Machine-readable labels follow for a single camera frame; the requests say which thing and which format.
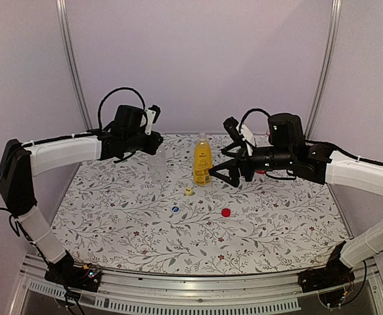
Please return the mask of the clear bottle blue cap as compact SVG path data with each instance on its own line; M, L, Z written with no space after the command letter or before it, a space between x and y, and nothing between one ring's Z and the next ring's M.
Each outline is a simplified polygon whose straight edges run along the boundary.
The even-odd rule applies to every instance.
M148 157L150 178L155 184L162 184L166 180L166 149L161 145L154 155Z

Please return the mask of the yellow juice bottle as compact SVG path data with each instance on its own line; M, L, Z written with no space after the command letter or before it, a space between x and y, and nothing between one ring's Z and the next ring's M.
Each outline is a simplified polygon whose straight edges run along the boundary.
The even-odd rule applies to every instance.
M200 133L194 149L193 177L199 186L211 181L209 170L213 167L212 150L206 133Z

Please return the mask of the clear bottle red label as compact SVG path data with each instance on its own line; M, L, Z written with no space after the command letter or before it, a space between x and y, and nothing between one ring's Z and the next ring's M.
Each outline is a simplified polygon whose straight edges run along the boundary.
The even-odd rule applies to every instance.
M265 135L262 137L262 143L260 146L271 146L270 143L270 131L266 130ZM271 172L271 170L259 170L256 171L256 173L261 174L261 175L266 175L267 173Z

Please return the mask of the beige bottle cap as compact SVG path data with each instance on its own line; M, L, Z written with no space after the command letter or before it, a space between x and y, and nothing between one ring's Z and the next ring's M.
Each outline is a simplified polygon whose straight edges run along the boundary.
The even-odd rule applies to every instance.
M194 194L192 188L185 188L185 195L186 196L192 196Z

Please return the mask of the red bottle cap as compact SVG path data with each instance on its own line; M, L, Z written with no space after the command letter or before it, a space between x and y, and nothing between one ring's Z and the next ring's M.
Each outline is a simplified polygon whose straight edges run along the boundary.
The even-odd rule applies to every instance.
M229 208L224 208L221 210L221 216L222 217L230 217L231 216L231 210Z

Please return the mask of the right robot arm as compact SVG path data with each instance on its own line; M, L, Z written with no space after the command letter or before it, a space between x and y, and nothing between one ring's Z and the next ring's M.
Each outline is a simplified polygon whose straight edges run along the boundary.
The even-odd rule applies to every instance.
M307 140L299 116L267 116L269 145L257 146L244 121L227 118L223 126L232 143L221 153L229 160L212 167L209 174L233 187L240 178L252 181L257 171L286 171L289 179L356 188L383 197L383 162L355 156L335 144ZM383 252L383 219L352 240L338 245L321 270L321 281L336 285L346 268Z

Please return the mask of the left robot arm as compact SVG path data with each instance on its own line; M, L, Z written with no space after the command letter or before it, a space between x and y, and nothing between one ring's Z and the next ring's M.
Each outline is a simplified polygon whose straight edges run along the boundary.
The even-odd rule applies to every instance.
M3 210L11 214L16 231L27 235L45 260L54 264L53 274L63 284L74 284L79 272L66 261L70 259L67 250L39 210L33 178L84 161L125 161L135 152L155 155L163 141L161 134L152 129L160 112L157 105L146 110L120 105L114 120L103 129L25 143L12 139L6 143L0 162Z

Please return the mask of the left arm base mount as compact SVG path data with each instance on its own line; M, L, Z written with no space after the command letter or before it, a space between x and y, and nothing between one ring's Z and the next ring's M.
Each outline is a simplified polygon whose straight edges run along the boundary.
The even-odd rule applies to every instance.
M101 284L102 269L94 264L76 265L70 255L57 263L49 263L45 280L69 288L96 293Z

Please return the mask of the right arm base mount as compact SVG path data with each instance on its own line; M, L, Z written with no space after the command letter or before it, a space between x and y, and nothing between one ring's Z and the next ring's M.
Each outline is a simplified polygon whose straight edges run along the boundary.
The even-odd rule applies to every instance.
M348 284L354 280L352 269L337 257L330 258L322 268L309 268L298 274L298 285L304 293Z

